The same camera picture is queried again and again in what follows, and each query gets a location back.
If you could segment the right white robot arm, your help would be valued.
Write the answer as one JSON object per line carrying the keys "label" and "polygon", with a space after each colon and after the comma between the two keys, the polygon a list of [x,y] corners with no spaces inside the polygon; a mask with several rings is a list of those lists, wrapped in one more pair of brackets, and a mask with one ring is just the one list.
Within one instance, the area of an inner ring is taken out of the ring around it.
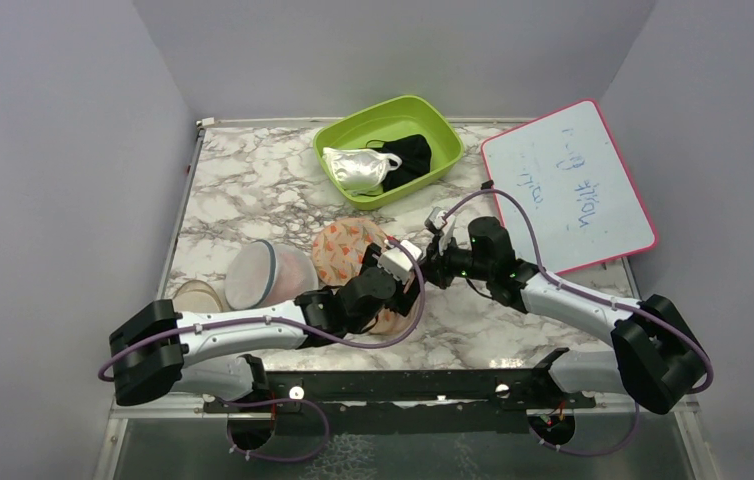
{"label": "right white robot arm", "polygon": [[485,296],[521,312],[576,328],[608,345],[598,352],[567,351],[530,380],[532,398],[553,407],[573,392],[630,396],[656,414],[669,412],[708,377],[700,343],[667,298],[604,296],[542,271],[515,255],[507,230],[495,217],[474,219],[470,245],[462,248],[453,219],[439,209],[425,226],[433,235],[421,264],[426,280],[442,289],[454,279],[482,282]]}

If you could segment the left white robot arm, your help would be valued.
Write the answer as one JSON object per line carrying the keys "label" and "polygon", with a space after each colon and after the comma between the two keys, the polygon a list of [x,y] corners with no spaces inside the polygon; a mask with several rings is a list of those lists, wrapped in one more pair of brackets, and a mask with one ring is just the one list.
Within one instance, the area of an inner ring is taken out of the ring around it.
{"label": "left white robot arm", "polygon": [[370,244],[358,275],[270,307],[179,312],[172,300],[150,302],[113,331],[110,358],[97,376],[114,386],[120,406],[157,400],[184,380],[184,370],[207,360],[257,350],[299,350],[341,344],[364,348],[365,333],[383,310],[401,312],[424,290],[422,250],[389,238]]}

